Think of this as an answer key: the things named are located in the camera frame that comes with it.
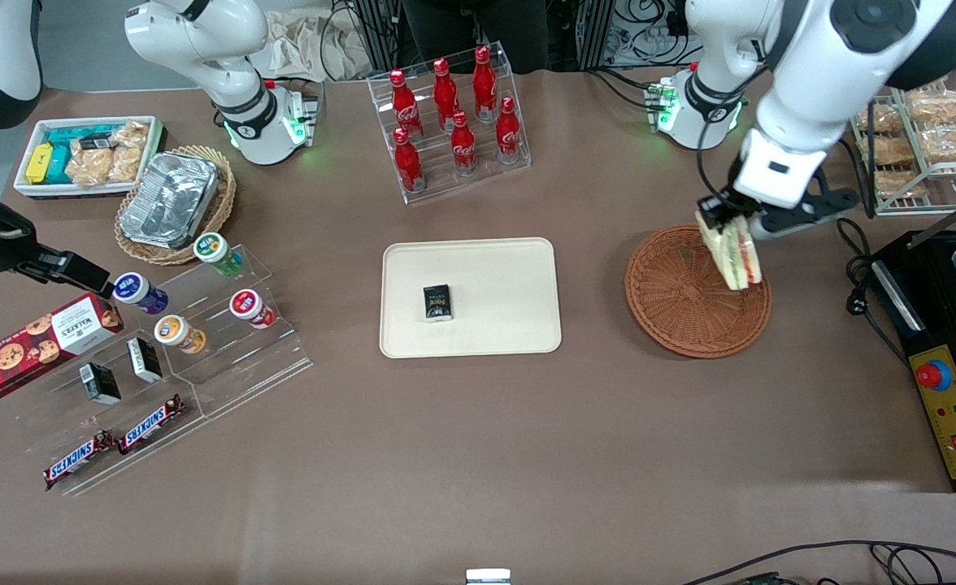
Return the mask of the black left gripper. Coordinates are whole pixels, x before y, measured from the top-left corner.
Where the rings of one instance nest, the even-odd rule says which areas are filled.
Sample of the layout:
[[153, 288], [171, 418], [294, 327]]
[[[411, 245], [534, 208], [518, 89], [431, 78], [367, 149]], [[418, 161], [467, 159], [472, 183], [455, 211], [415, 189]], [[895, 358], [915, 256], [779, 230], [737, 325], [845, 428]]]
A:
[[[817, 192], [811, 192], [810, 188], [805, 190], [802, 199], [792, 210], [758, 202], [750, 196], [738, 193], [733, 186], [724, 189], [724, 196], [731, 203], [746, 210], [760, 212], [774, 221], [827, 221], [831, 216], [847, 214], [858, 204], [858, 195], [853, 189], [832, 189], [823, 171], [813, 174], [811, 184], [817, 188]], [[697, 218], [704, 223], [706, 229], [720, 231], [728, 223], [728, 230], [736, 237], [758, 237], [759, 216], [736, 214], [728, 220], [727, 202], [720, 197], [701, 197], [697, 201]]]

